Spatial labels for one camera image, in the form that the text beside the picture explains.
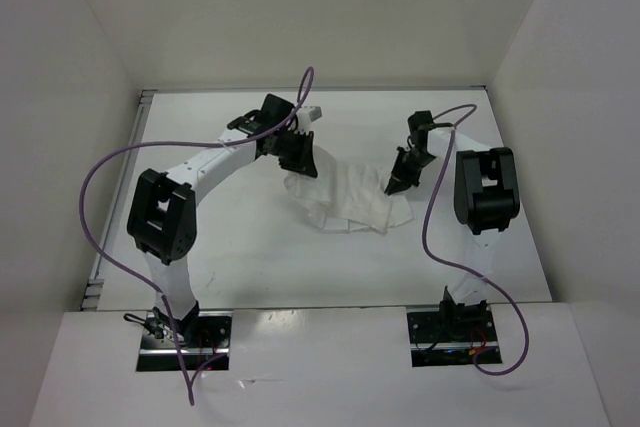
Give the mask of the white fabric skirt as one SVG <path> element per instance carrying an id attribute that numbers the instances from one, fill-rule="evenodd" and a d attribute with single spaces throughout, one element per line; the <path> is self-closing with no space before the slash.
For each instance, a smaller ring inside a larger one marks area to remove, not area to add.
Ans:
<path id="1" fill-rule="evenodd" d="M 284 186 L 315 228 L 336 233 L 369 230 L 384 235 L 414 219 L 405 196 L 384 192 L 385 177 L 380 169 L 339 160 L 320 147 L 313 155 L 318 176 L 289 173 Z"/>

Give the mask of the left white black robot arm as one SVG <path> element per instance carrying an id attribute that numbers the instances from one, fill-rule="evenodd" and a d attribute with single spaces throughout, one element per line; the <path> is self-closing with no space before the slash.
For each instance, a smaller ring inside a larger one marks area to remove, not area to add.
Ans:
<path id="1" fill-rule="evenodd" d="M 199 303 L 188 271 L 188 253 L 197 236 L 197 207 L 214 188 L 262 156 L 273 156 L 289 172 L 318 177 L 311 125 L 322 116 L 318 106 L 295 107 L 273 94 L 229 122 L 209 147 L 183 163 L 140 174 L 127 221 L 158 288 L 156 325 L 176 346 L 192 344 L 199 334 Z"/>

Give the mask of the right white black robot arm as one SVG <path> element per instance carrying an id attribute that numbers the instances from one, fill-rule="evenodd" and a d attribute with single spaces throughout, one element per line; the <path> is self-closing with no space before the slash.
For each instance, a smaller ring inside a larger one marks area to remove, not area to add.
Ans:
<path id="1" fill-rule="evenodd" d="M 462 339 L 481 322 L 487 310 L 485 287 L 490 284 L 494 250 L 501 234 L 520 212 L 520 195 L 514 154 L 507 147 L 491 148 L 457 132 L 461 120 L 438 122 L 429 110 L 408 118 L 407 145 L 398 149 L 385 188 L 387 195 L 419 185 L 423 169 L 436 158 L 443 160 L 427 204 L 421 241 L 427 256 L 462 273 L 445 287 L 439 304 L 438 327 L 450 340 Z M 464 228 L 464 262 L 449 261 L 428 246 L 429 221 L 449 165 L 454 166 L 453 211 Z"/>

